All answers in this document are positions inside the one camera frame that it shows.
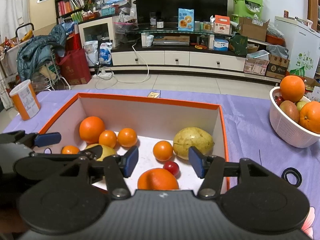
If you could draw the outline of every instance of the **purple tablecloth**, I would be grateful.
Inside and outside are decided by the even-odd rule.
[[[150,90],[63,90],[46,91],[38,95],[41,110],[28,121],[22,121],[17,115],[4,132],[25,130],[27,133],[39,131],[53,114],[78,92],[108,93],[120,95],[147,96]],[[269,121],[270,101],[231,95],[205,94],[195,92],[177,92],[161,90],[161,98],[180,99],[222,105],[226,126],[229,161],[238,162],[248,157],[278,176],[288,168],[296,168],[302,174],[299,187],[308,197],[313,221],[313,237],[320,239],[320,143],[299,149],[290,146],[274,132]]]

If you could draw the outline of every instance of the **air conditioner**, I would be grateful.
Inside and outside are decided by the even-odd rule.
[[[56,25],[54,0],[29,0],[29,18],[35,27],[35,35],[47,35]]]

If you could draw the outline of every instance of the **pink flower print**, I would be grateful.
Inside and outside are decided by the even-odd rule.
[[[310,207],[309,213],[307,216],[306,221],[304,222],[301,230],[305,232],[311,239],[313,239],[313,229],[312,229],[312,223],[315,220],[315,208]]]

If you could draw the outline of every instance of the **tv stand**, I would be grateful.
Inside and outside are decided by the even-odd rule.
[[[204,34],[203,32],[180,32],[178,30],[136,30],[135,33],[183,33]],[[152,45],[143,47],[141,40],[132,49],[133,43],[120,44],[111,51],[113,71],[142,71],[146,70],[147,62],[151,71],[189,72],[196,74],[212,74],[233,77],[246,81],[256,81],[276,85],[280,79],[244,73],[245,56],[234,52],[213,49],[196,49],[195,46]]]

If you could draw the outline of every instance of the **white power cord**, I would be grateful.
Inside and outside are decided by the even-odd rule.
[[[100,77],[99,75],[97,75],[97,77],[100,78],[100,79],[102,79],[102,80],[105,80],[105,81],[108,81],[108,80],[111,80],[112,78],[115,78],[115,79],[116,79],[116,82],[115,82],[114,84],[112,84],[111,86],[108,86],[108,87],[105,87],[105,88],[97,88],[97,84],[99,83],[99,81],[97,81],[96,84],[95,84],[95,86],[94,86],[96,89],[98,89],[98,90],[108,89],[108,88],[114,86],[117,82],[124,83],[124,84],[138,84],[138,83],[143,83],[143,82],[145,82],[146,80],[148,80],[148,77],[149,77],[149,66],[148,66],[147,62],[145,61],[145,59],[135,50],[134,46],[137,44],[137,42],[138,42],[138,40],[136,41],[135,44],[132,45],[132,49],[134,50],[134,52],[135,52],[140,58],[142,58],[142,60],[144,61],[144,63],[145,63],[146,66],[147,66],[148,72],[147,72],[147,76],[144,78],[144,80],[142,80],[142,81],[137,81],[137,82],[125,82],[125,81],[120,81],[120,80],[117,79],[117,77],[115,76],[115,74],[113,73],[113,71],[112,71],[109,67],[104,66],[104,67],[102,67],[102,68],[99,68],[99,70],[100,70],[100,71],[101,71],[101,70],[107,70],[107,69],[110,70],[111,73],[112,73],[111,77],[108,78],[108,79],[102,78],[102,77]]]

